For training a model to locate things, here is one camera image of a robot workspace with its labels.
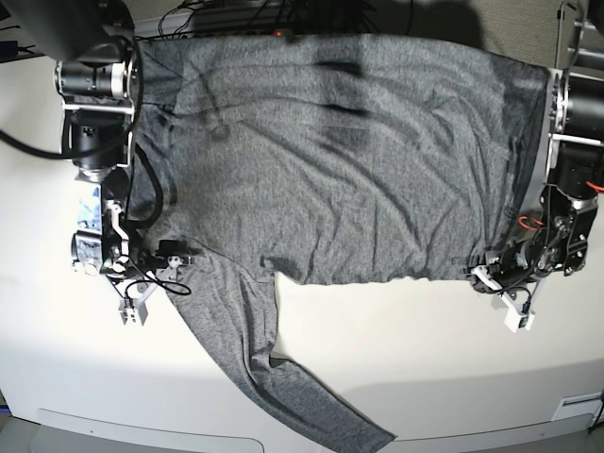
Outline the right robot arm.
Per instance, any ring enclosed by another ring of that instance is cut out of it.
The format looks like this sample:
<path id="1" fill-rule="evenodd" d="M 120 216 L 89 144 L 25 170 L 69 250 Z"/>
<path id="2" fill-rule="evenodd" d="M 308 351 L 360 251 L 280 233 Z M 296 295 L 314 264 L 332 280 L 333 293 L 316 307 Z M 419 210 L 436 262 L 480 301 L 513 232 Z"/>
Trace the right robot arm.
<path id="1" fill-rule="evenodd" d="M 41 150 L 2 133 L 3 143 L 30 156 L 69 160 L 77 168 L 72 265 L 103 276 L 119 291 L 124 322 L 142 325 L 157 289 L 189 295 L 176 271 L 190 263 L 181 244 L 162 240 L 156 253 L 141 233 L 163 210 L 163 190 L 134 142 L 143 106 L 143 59 L 122 1 L 4 1 L 1 10 L 56 63 L 61 98 L 59 151 Z"/>

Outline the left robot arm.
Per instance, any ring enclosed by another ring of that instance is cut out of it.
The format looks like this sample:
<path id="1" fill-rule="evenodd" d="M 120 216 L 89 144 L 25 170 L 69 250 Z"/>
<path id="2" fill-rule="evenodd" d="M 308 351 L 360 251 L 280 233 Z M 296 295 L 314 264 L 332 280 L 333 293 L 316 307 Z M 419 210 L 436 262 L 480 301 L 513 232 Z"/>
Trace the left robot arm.
<path id="1" fill-rule="evenodd" d="M 523 206 L 501 250 L 469 272 L 476 291 L 498 297 L 511 330 L 529 329 L 533 303 L 553 273 L 571 276 L 586 261 L 588 237 L 603 193 L 603 50 L 585 44 L 603 30 L 603 4 L 563 1 L 576 12 L 573 35 L 550 69 L 539 151 Z"/>

